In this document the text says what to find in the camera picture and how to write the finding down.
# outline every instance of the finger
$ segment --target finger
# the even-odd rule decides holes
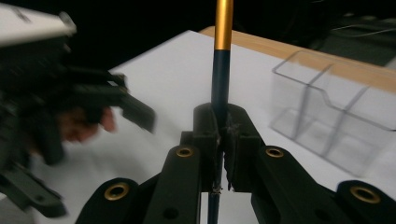
[[[99,126],[97,124],[86,125],[82,128],[78,128],[78,141],[85,142],[92,136],[96,135],[99,131]]]
[[[64,138],[64,141],[68,141],[68,142],[77,142],[78,141],[78,133],[76,132],[69,132],[67,133]]]
[[[57,121],[61,136],[69,141],[69,139],[73,138],[72,135],[76,127],[85,122],[85,114],[81,108],[75,107],[58,114]]]
[[[106,131],[116,131],[116,123],[114,121],[113,110],[110,107],[105,107],[103,109],[103,115],[100,123]]]

